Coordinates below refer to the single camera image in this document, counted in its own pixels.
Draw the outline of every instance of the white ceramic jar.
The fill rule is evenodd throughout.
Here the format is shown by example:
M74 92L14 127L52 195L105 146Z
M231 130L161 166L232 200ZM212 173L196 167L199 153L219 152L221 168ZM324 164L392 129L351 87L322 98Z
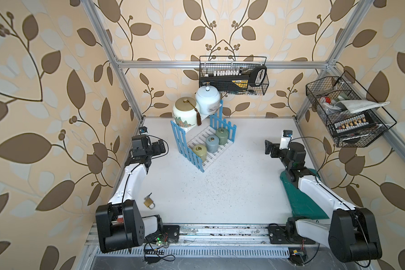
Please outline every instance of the white ceramic jar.
M203 85L196 91L196 102L201 107L199 111L202 115L212 115L218 109L221 101L221 94L216 87Z
M173 116L179 127L193 127L196 125L194 107L200 111L200 105L193 98L184 97L176 101L173 106Z

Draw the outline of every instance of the gold lid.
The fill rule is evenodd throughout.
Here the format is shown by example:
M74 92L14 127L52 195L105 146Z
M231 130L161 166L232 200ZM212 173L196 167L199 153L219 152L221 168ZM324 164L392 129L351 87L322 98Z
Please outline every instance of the gold lid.
M184 98L179 98L176 103L176 109L179 111L190 111L193 110L194 108L192 107L192 105L194 107L196 107L196 101L191 98L191 97L184 97Z

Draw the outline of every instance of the towel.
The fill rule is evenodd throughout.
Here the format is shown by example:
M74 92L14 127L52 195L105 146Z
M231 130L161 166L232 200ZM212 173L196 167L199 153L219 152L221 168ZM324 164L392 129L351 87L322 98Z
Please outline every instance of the towel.
M342 103L343 105L345 105L345 107L348 109L348 111L350 113L355 114L355 113L365 111L368 109L382 107L384 105L389 104L390 102L386 101L386 102L376 103L376 102L369 101L369 100L342 100L342 101L339 101L339 103Z

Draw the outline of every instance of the wire basket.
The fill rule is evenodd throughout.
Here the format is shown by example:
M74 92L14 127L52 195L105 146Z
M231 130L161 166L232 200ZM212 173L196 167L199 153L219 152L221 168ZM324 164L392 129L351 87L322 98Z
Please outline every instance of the wire basket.
M247 79L239 76L212 76L215 72L240 69L242 75L249 75L254 68L265 65L266 60L264 56L200 56L200 87L210 84L224 94L264 95L269 87L268 76L258 86L252 86Z
M328 76L308 83L306 85L306 96L312 103L312 109L318 113L337 147L367 147L397 122L383 107L381 109L385 111L389 121L393 122L392 124L384 123L375 113L376 109L354 114L348 110L327 114L320 104L322 98L332 100L340 94L345 94L350 100L361 99L351 88L350 82L344 79L344 75L345 72L341 77ZM356 82L374 99L362 84Z

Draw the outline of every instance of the blue picket fence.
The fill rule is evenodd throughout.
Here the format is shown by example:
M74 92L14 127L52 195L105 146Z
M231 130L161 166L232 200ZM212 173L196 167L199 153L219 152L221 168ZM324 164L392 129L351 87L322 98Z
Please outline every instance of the blue picket fence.
M218 129L220 127L224 127L228 129L229 132L229 140L234 142L235 139L235 132L237 130L236 125L232 125L230 121L227 122L226 119L222 119L222 109L223 109L223 100L221 100L221 105L219 110L214 114L210 115L210 127L213 129ZM173 129L174 137L176 139L177 148L179 152L188 159L192 164L194 164L200 171L204 172L203 168L203 161L200 157L198 157L192 149L187 146L186 141L186 132L179 127L175 121L171 121L171 126Z

